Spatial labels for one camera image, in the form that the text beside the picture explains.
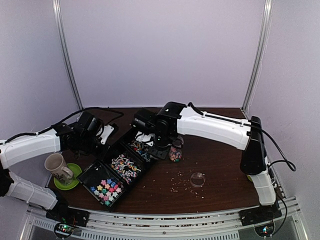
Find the clear plastic jar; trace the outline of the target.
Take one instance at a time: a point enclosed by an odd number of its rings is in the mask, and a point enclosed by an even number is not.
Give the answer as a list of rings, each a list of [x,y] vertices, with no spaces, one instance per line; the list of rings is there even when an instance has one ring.
[[[172,143],[168,152],[168,157],[172,162],[177,163],[182,159],[183,146],[184,142],[182,140],[177,140]]]

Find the black three-compartment candy bin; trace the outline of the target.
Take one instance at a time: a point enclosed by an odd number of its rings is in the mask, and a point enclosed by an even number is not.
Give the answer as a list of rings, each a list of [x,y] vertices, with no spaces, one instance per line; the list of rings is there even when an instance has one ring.
[[[78,181],[109,212],[121,202],[156,162],[149,145],[136,140],[141,135],[130,129],[78,177]]]

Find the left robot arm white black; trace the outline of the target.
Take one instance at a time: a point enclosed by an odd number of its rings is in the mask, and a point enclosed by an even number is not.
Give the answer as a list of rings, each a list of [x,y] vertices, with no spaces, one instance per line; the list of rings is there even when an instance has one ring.
[[[105,124],[89,112],[83,112],[71,124],[60,122],[39,132],[21,133],[0,142],[0,195],[13,197],[51,210],[61,222],[72,218],[72,211],[49,188],[25,180],[10,167],[44,154],[70,150],[75,153],[103,157],[109,145],[107,139],[115,127]]]

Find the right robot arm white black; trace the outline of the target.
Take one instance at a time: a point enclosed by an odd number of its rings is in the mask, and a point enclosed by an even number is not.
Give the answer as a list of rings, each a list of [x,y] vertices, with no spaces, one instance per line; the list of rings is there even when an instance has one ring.
[[[188,104],[170,101],[157,113],[140,109],[131,122],[143,135],[153,142],[153,156],[166,154],[179,136],[188,135],[221,142],[242,151],[240,170],[250,176],[258,195],[256,216],[268,220],[275,212],[276,191],[270,176],[270,163],[265,147],[261,120],[221,116]]]

